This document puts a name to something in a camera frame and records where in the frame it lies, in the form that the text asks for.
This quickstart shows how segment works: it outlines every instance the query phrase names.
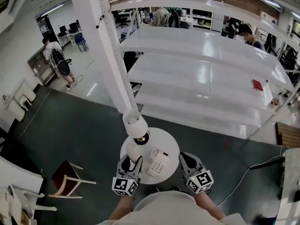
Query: white round table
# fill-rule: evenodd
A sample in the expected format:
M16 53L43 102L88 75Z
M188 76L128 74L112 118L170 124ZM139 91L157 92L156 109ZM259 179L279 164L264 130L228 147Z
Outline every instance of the white round table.
M149 127L148 131L150 133L149 141L145 145L140 146L143 157L143 166L139 177L141 178L142 184L156 184L168 179L176 171L179 163L178 155L180 151L176 140L168 132L156 127ZM133 138L128 137L124 141L120 151L120 159L127 153L126 146L129 143L135 144ZM167 167L164 169L163 174L158 179L148 175L144 171L145 169L143 169L144 166L147 166L147 158L153 148L157 148L160 151L167 153L171 158ZM133 169L134 166L134 163L130 161L130 169Z

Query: window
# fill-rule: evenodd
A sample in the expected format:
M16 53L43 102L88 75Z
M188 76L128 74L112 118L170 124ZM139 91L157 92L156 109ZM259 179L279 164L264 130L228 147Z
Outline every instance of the window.
M300 38L300 23L294 20L294 24L292 26L292 33L295 34L298 38Z

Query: wooden chair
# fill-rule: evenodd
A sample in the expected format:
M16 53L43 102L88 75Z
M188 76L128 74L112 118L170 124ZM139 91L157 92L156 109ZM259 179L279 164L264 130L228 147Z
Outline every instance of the wooden chair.
M55 194L49 194L49 197L57 198L80 198L83 196L70 196L80 183L96 184L95 181L82 180L75 172L74 168L83 170L82 167L76 166L64 161L52 176L52 180L58 191Z

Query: lamp shade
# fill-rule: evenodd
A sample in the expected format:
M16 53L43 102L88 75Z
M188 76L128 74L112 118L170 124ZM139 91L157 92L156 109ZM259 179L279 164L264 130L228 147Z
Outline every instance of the lamp shade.
M123 123L128 136L143 137L148 131L148 124L138 110L130 109L123 114Z

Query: man in white shirt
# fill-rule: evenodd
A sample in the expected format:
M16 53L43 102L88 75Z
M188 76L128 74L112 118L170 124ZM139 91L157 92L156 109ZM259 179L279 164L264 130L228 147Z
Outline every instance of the man in white shirt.
M154 7L155 12L153 13L153 22L147 22L153 27L169 27L168 19L170 13L164 7Z
M48 38L44 38L43 39L43 44L45 45L45 50L44 50L44 57L46 58L46 60L48 61L50 59L50 56L52 54L52 49L57 49L59 51L61 51L61 46L58 42L49 42ZM73 76L73 73L70 71L70 77L72 78L72 80L70 80L68 78L68 76L64 77L63 79L65 79L69 85L72 85L73 83L76 82L76 78Z
M134 198L121 200L107 221L99 225L246 225L239 214L226 216L205 192L194 197L177 191L145 197L132 211Z

